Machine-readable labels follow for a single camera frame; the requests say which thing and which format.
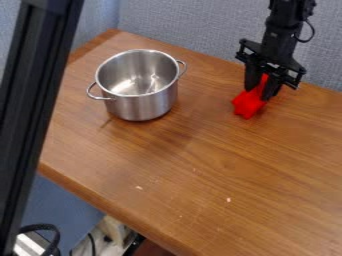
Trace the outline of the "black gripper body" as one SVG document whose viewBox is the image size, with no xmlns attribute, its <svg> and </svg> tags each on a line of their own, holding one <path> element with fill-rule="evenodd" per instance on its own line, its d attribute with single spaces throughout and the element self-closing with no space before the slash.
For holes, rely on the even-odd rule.
<svg viewBox="0 0 342 256">
<path fill-rule="evenodd" d="M 283 78 L 283 85 L 292 89 L 299 87 L 306 68 L 294 59 L 302 24 L 294 27 L 267 26 L 262 42 L 248 39 L 239 41 L 239 50 L 235 58 L 244 64 L 252 62 L 260 66 L 263 74 L 276 73 Z"/>
</svg>

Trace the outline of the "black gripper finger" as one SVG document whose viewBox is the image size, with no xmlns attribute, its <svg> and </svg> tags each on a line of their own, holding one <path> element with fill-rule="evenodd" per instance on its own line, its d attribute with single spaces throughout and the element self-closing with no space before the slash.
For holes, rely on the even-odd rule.
<svg viewBox="0 0 342 256">
<path fill-rule="evenodd" d="M 251 91 L 260 82 L 262 77 L 262 68 L 252 62 L 246 63 L 246 70 L 244 70 L 244 89 L 246 91 Z"/>
<path fill-rule="evenodd" d="M 278 93 L 283 84 L 283 78 L 279 74 L 271 73 L 268 75 L 264 88 L 262 91 L 262 100 L 268 101 Z"/>
</svg>

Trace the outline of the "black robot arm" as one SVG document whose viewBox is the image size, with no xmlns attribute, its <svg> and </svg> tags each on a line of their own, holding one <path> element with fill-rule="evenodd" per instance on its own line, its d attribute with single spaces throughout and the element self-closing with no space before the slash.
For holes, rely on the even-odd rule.
<svg viewBox="0 0 342 256">
<path fill-rule="evenodd" d="M 315 0 L 270 0 L 270 15 L 264 21 L 264 34 L 258 43 L 243 38 L 236 59 L 244 63 L 244 90 L 250 92 L 266 75 L 259 99 L 268 101 L 283 85 L 296 89 L 306 68 L 294 58 L 298 43 L 308 43 L 315 28 L 308 21 L 316 6 Z"/>
</svg>

